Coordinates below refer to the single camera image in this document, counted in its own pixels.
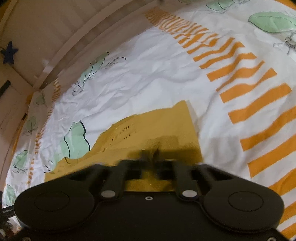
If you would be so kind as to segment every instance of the yellow cloth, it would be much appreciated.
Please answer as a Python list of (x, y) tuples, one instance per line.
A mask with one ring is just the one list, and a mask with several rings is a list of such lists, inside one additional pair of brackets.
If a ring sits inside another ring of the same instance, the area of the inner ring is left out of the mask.
[[(62, 159), (51, 173), (45, 175), (49, 181), (83, 169), (95, 163), (116, 165), (119, 160), (137, 159), (141, 151), (153, 155), (160, 151), (160, 158), (178, 159), (188, 164), (202, 161), (200, 147), (185, 101), (172, 108), (132, 115), (103, 132), (93, 148), (82, 158)], [(127, 182), (129, 191), (169, 191), (169, 181), (154, 179), (145, 173), (144, 179)]]

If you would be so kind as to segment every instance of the orange stripe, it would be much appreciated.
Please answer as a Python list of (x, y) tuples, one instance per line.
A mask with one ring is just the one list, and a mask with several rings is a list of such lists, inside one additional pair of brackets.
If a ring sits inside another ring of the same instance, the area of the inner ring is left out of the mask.
[(197, 30), (194, 34), (198, 34), (200, 32), (207, 31), (207, 30), (208, 30), (207, 28), (202, 28), (202, 29)]
[(146, 18), (150, 21), (150, 23), (153, 23), (154, 21), (158, 20), (160, 16), (161, 14), (157, 15), (155, 13), (152, 13), (150, 16), (146, 16)]
[(195, 24), (191, 27), (191, 29), (189, 30), (189, 32), (187, 34), (191, 34), (195, 29), (202, 27), (202, 25), (197, 25), (195, 26)]
[(179, 38), (179, 37), (181, 37), (181, 36), (184, 36), (183, 34), (178, 34), (178, 35), (176, 35), (175, 37), (174, 37), (174, 39), (177, 39), (177, 38)]
[(60, 86), (60, 85), (55, 86), (55, 88), (54, 88), (54, 92), (58, 92), (58, 91), (60, 91), (60, 90), (61, 90), (61, 86)]
[(182, 21), (180, 21), (177, 25), (174, 25), (173, 24), (169, 27), (168, 30), (165, 30), (165, 32), (172, 32), (174, 29), (177, 29), (179, 27), (181, 27), (182, 25), (186, 24), (187, 21), (185, 21), (184, 19)]
[(248, 84), (238, 84), (233, 86), (232, 88), (226, 90), (225, 92), (223, 92), (222, 94), (220, 94), (220, 97), (223, 101), (223, 103), (230, 101), (236, 97), (239, 97), (241, 95), (244, 95), (248, 92), (250, 92), (251, 90), (253, 90), (257, 85), (259, 85), (261, 82), (276, 76), (277, 73), (274, 71), (273, 68), (270, 68), (263, 76), (262, 78), (253, 85), (248, 85)]
[(283, 216), (281, 217), (281, 220), (279, 223), (283, 223), (284, 221), (288, 220), (289, 218), (295, 215), (296, 215), (296, 201), (293, 202), (290, 206), (285, 208)]
[(228, 54), (222, 55), (220, 57), (212, 58), (212, 59), (208, 60), (207, 62), (205, 62), (204, 64), (200, 65), (200, 68), (205, 69), (205, 68), (210, 67), (212, 64), (217, 63), (218, 61), (221, 61), (221, 60), (224, 60), (227, 58), (231, 58), (235, 54), (236, 50), (241, 47), (244, 47), (244, 45), (241, 42), (236, 42), (232, 46), (232, 48)]
[(296, 223), (293, 223), (291, 226), (287, 227), (283, 231), (281, 231), (282, 235), (284, 235), (287, 239), (291, 239), (296, 235)]
[(182, 30), (182, 29), (184, 29), (184, 28), (187, 28), (188, 26), (189, 26), (189, 24), (184, 25), (183, 27), (180, 27), (180, 28), (176, 29), (176, 32), (179, 32), (180, 30)]
[(286, 83), (272, 88), (247, 107), (229, 112), (228, 115), (230, 117), (230, 120), (233, 124), (240, 121), (245, 121), (266, 105), (286, 96), (290, 92), (291, 89)]
[(164, 32), (169, 32), (169, 30), (174, 27), (174, 26), (179, 26), (179, 24), (184, 21), (184, 19), (180, 19), (178, 20), (177, 22), (171, 24), (169, 27), (166, 27), (166, 28), (162, 28), (161, 30), (164, 31)]
[(282, 196), (296, 188), (296, 168), (288, 172), (284, 177), (269, 187), (278, 195)]
[(260, 142), (273, 136), (287, 123), (291, 122), (296, 118), (296, 106), (282, 113), (266, 130), (253, 135), (249, 138), (240, 140), (242, 149), (244, 151), (251, 149)]
[(53, 95), (52, 95), (52, 98), (54, 98), (54, 97), (58, 97), (59, 95), (60, 95), (60, 93), (53, 94)]
[[(187, 48), (187, 47), (189, 47), (190, 45), (192, 45), (192, 44), (194, 44), (194, 43), (196, 43), (199, 39), (201, 39), (201, 37), (202, 36), (204, 36), (206, 33), (201, 33), (201, 34), (197, 34), (197, 35), (195, 35), (193, 38), (192, 38), (192, 40), (190, 40), (190, 41), (188, 41), (186, 44), (184, 44), (184, 46), (183, 46), (183, 48)], [(187, 40), (188, 38), (184, 38), (184, 39), (182, 39), (181, 41), (179, 41), (178, 43), (179, 44), (182, 44), (183, 42), (185, 42), (185, 40)], [(187, 51), (187, 53), (189, 53), (189, 54), (191, 54), (191, 53), (193, 53), (193, 52), (195, 52), (196, 51), (196, 49), (194, 48), (194, 49), (191, 49), (191, 50), (189, 50), (189, 51)]]
[(202, 40), (201, 43), (204, 43), (204, 42), (206, 42), (209, 38), (216, 37), (216, 36), (218, 36), (218, 34), (212, 34), (212, 35), (210, 35), (209, 37), (206, 37), (205, 40)]
[(248, 163), (250, 176), (254, 177), (264, 169), (296, 151), (296, 134), (272, 151)]
[(216, 89), (216, 91), (220, 91), (223, 87), (225, 87), (226, 85), (232, 83), (233, 81), (235, 81), (238, 78), (249, 78), (251, 76), (253, 76), (260, 68), (261, 66), (264, 64), (264, 61), (261, 61), (256, 67), (254, 68), (240, 68), (238, 69), (231, 77), (228, 81), (224, 82), (219, 88)]
[(282, 3), (283, 5), (286, 5), (287, 7), (290, 7), (296, 10), (296, 4), (290, 0), (276, 0), (276, 1)]
[[(205, 58), (205, 57), (207, 57), (207, 56), (209, 56), (211, 54), (222, 53), (231, 44), (231, 42), (233, 40), (234, 40), (234, 38), (231, 37), (218, 50), (211, 50), (211, 51), (205, 52), (205, 53), (203, 53), (203, 54), (201, 54), (199, 56), (194, 57), (193, 60), (196, 62), (196, 61), (199, 61), (199, 60), (201, 60), (201, 59), (203, 59), (203, 58)], [(191, 54), (193, 52), (194, 51), (191, 51), (191, 50), (187, 51), (187, 53), (189, 53), (189, 54)]]
[(164, 26), (163, 27), (159, 27), (159, 29), (167, 29), (167, 28), (170, 28), (168, 27), (171, 23), (177, 21), (176, 23), (178, 24), (178, 22), (182, 21), (183, 19), (181, 19), (180, 17), (177, 17), (177, 16), (174, 16), (174, 18), (171, 20), (171, 21), (167, 21), (166, 23), (164, 23)]
[(145, 15), (145, 17), (151, 17), (151, 16), (153, 16), (153, 12), (149, 11), (149, 12), (146, 12), (144, 15)]
[(198, 49), (200, 49), (200, 48), (202, 48), (202, 47), (213, 47), (213, 46), (215, 46), (215, 44), (217, 43), (217, 41), (218, 41), (218, 39), (212, 39), (212, 40), (209, 42), (209, 44), (200, 44), (200, 45), (198, 45), (197, 47), (195, 47), (194, 49), (195, 49), (195, 51), (196, 51), (196, 50), (198, 50)]
[(162, 23), (162, 25), (166, 24), (168, 20), (172, 20), (174, 19), (175, 16), (174, 15), (170, 15), (167, 13), (162, 13), (160, 15), (156, 15), (155, 18), (151, 21), (151, 23), (155, 26), (157, 26), (158, 24), (161, 23), (161, 21), (164, 21)]
[(239, 64), (239, 62), (243, 59), (255, 59), (256, 56), (252, 53), (241, 53), (239, 54), (236, 59), (234, 60), (234, 62), (230, 65), (224, 66), (221, 69), (215, 70), (213, 72), (210, 72), (207, 74), (207, 77), (209, 78), (209, 80), (212, 82), (216, 79), (219, 79), (225, 75), (230, 74), (235, 67)]
[(163, 21), (163, 23), (159, 27), (162, 28), (164, 25), (168, 24), (169, 21), (176, 20), (177, 16), (171, 15), (171, 14), (167, 15), (167, 14), (163, 13), (160, 15), (160, 19), (161, 19), (161, 21)]

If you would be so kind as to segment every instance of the leaf pattern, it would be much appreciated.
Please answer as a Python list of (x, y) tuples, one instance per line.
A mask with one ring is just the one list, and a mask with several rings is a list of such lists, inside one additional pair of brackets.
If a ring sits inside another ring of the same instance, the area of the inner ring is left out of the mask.
[(217, 12), (225, 12), (228, 7), (230, 7), (234, 3), (233, 0), (215, 0), (207, 3), (207, 7), (217, 11)]
[(24, 150), (20, 154), (14, 156), (12, 160), (12, 171), (15, 173), (24, 173), (26, 171), (25, 164), (27, 162), (28, 151)]
[(12, 186), (6, 185), (5, 196), (3, 198), (5, 206), (12, 206), (15, 203), (16, 195)]
[(296, 20), (281, 12), (258, 12), (249, 17), (249, 22), (269, 33), (296, 29)]
[(105, 58), (109, 54), (110, 54), (109, 52), (105, 52), (90, 63), (89, 67), (82, 73), (79, 80), (74, 84), (74, 89), (72, 92), (73, 96), (76, 96), (83, 91), (85, 83), (88, 80), (92, 80), (96, 76), (96, 72), (99, 69), (107, 69), (107, 68), (111, 67), (112, 65), (116, 64), (119, 59), (126, 59), (124, 57), (116, 57), (116, 58), (110, 60), (108, 64), (103, 66)]
[(58, 146), (57, 152), (53, 156), (52, 163), (54, 166), (65, 157), (78, 159), (90, 151), (90, 145), (85, 138), (85, 133), (86, 129), (82, 121), (72, 124), (69, 132), (64, 136)]
[(41, 95), (39, 95), (35, 99), (34, 104), (36, 104), (36, 105), (45, 105), (45, 96), (44, 96), (44, 93), (41, 93)]
[(37, 130), (37, 119), (35, 116), (32, 116), (30, 119), (27, 120), (23, 134), (26, 136), (29, 136), (32, 134), (32, 132), (36, 130)]

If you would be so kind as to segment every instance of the star decoration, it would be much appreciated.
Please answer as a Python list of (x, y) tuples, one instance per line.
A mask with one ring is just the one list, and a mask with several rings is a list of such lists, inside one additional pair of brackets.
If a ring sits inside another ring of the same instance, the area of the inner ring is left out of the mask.
[(14, 64), (13, 55), (18, 51), (18, 49), (12, 48), (12, 42), (10, 41), (7, 45), (7, 49), (2, 49), (1, 53), (4, 55), (3, 64), (9, 63)]

